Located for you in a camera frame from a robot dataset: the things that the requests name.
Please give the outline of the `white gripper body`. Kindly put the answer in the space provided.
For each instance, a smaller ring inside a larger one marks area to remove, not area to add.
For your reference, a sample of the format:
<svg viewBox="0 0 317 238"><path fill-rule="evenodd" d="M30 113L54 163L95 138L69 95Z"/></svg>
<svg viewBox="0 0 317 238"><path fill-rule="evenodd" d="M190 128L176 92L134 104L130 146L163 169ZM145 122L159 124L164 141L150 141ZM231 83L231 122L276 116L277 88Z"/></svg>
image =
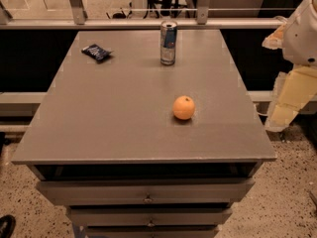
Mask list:
<svg viewBox="0 0 317 238"><path fill-rule="evenodd" d="M288 18L282 53L294 64L317 65L317 0L303 0Z"/></svg>

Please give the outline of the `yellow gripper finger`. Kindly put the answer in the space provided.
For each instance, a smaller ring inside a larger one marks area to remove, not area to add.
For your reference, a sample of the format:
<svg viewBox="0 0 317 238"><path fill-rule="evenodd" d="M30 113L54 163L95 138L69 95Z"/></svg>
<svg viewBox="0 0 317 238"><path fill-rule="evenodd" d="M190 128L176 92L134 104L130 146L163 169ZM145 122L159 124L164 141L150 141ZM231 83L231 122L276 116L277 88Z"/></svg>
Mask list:
<svg viewBox="0 0 317 238"><path fill-rule="evenodd" d="M262 46L266 49L277 50L282 48L285 24L279 26L273 33L264 38Z"/></svg>
<svg viewBox="0 0 317 238"><path fill-rule="evenodd" d="M316 94L316 66L295 65L289 73L280 72L274 82L265 129L270 132L286 129Z"/></svg>

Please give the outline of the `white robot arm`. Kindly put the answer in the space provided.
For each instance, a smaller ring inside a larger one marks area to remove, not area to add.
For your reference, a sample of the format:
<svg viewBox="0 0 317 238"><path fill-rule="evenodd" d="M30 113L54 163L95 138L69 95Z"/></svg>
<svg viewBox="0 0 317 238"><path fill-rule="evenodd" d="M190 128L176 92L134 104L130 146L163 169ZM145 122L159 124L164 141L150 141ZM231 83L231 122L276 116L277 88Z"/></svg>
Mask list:
<svg viewBox="0 0 317 238"><path fill-rule="evenodd" d="M303 0L262 46L282 49L293 69L275 79L264 127L281 132L317 94L317 0Z"/></svg>

